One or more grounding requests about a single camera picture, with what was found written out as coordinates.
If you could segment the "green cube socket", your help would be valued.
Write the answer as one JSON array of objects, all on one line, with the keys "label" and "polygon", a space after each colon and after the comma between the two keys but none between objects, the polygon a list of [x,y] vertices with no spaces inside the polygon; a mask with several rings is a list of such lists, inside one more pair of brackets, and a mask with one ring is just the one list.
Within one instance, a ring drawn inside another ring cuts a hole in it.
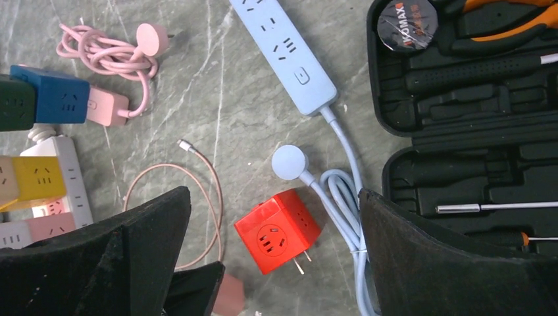
[{"label": "green cube socket", "polygon": [[1,131],[29,130],[35,121],[34,87],[8,74],[1,74]]}]

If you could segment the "pink charger plug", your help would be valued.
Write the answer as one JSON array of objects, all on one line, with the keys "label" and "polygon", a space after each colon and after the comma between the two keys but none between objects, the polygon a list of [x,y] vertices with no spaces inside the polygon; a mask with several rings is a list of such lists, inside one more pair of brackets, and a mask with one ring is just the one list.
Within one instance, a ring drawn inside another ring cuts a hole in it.
[{"label": "pink charger plug", "polygon": [[245,307],[243,282],[236,277],[224,274],[212,313],[221,316],[238,316]]}]

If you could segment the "yellow cube socket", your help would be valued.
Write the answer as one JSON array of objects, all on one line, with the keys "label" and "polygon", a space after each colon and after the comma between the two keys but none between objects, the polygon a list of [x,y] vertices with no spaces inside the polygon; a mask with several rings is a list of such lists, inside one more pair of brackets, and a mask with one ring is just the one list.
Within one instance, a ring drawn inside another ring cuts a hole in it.
[{"label": "yellow cube socket", "polygon": [[17,201],[2,212],[45,205],[66,195],[66,186],[57,157],[11,158],[20,194]]}]

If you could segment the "red cube socket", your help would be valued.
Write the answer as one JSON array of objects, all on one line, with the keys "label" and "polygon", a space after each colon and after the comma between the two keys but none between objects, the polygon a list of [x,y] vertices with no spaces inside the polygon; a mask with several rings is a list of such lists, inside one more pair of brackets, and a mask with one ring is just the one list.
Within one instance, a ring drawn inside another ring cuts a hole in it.
[{"label": "red cube socket", "polygon": [[294,189],[257,204],[234,227],[264,275],[306,254],[322,231]]}]

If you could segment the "beige cube socket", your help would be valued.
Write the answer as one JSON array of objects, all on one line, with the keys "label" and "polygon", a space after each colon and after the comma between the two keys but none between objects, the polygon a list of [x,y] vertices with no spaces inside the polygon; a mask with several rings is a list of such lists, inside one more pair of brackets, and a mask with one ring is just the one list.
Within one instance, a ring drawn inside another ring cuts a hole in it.
[{"label": "beige cube socket", "polygon": [[1,211],[14,204],[20,194],[13,159],[1,156]]}]

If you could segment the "black tool case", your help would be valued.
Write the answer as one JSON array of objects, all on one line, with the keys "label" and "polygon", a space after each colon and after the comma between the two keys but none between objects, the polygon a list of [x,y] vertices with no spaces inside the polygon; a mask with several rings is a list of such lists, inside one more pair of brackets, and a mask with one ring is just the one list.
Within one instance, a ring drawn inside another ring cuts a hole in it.
[{"label": "black tool case", "polygon": [[385,197],[461,234],[524,234],[557,255],[557,2],[375,1],[378,122],[411,145]]}]

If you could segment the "blue cube socket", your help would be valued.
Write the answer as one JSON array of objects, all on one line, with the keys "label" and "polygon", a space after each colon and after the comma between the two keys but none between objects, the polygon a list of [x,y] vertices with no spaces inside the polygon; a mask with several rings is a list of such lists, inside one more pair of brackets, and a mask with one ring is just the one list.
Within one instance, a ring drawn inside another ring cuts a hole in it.
[{"label": "blue cube socket", "polygon": [[85,123],[91,89],[88,81],[64,72],[21,65],[11,66],[10,75],[35,88],[37,123]]}]

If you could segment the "white power strip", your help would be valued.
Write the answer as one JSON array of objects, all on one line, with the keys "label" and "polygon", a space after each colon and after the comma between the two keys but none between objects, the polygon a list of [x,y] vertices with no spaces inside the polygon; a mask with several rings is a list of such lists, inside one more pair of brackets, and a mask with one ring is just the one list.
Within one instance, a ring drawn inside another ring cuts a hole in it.
[{"label": "white power strip", "polygon": [[[57,157],[66,186],[66,195],[60,199],[63,199],[65,206],[73,214],[76,229],[93,223],[76,149],[70,138],[51,137],[23,151],[19,156]],[[21,249],[34,243],[25,220],[1,223],[2,248]]]}]

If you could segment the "pink power strip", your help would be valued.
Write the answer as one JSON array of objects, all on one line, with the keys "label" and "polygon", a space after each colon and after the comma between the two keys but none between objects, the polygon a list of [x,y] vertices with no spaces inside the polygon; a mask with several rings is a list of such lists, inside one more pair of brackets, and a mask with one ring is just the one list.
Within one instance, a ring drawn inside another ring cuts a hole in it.
[{"label": "pink power strip", "polygon": [[115,92],[90,86],[86,119],[105,127],[124,126],[128,120],[118,114],[119,110],[127,111],[129,99]]}]

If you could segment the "pink cube socket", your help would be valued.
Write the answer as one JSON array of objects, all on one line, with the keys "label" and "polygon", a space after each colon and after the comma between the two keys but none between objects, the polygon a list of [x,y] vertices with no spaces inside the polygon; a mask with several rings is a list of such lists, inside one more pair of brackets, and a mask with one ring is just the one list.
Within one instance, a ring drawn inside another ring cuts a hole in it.
[{"label": "pink cube socket", "polygon": [[76,229],[73,214],[65,206],[63,199],[34,207],[32,211],[39,217],[26,219],[25,222],[33,242],[66,234]]}]

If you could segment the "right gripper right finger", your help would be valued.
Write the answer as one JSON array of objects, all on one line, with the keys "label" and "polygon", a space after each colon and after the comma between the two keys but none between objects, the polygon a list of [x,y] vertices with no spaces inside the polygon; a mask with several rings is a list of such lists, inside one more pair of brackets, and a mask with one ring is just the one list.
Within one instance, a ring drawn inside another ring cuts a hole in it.
[{"label": "right gripper right finger", "polygon": [[556,315],[557,259],[470,238],[363,189],[361,222],[383,315]]}]

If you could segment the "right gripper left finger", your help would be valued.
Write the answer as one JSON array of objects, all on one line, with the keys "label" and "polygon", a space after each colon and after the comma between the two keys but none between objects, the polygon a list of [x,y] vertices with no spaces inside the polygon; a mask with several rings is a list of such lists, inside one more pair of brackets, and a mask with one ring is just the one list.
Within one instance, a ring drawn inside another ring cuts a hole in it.
[{"label": "right gripper left finger", "polygon": [[1,250],[2,315],[210,315],[225,267],[175,269],[191,214],[179,186],[20,250]]}]

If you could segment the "light blue power strip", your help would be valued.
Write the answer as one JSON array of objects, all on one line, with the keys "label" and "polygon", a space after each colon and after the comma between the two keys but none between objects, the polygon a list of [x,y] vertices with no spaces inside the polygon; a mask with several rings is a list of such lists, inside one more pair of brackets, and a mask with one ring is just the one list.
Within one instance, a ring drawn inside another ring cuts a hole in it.
[{"label": "light blue power strip", "polygon": [[230,2],[255,40],[298,111],[335,120],[330,106],[337,100],[333,81],[276,0]]}]

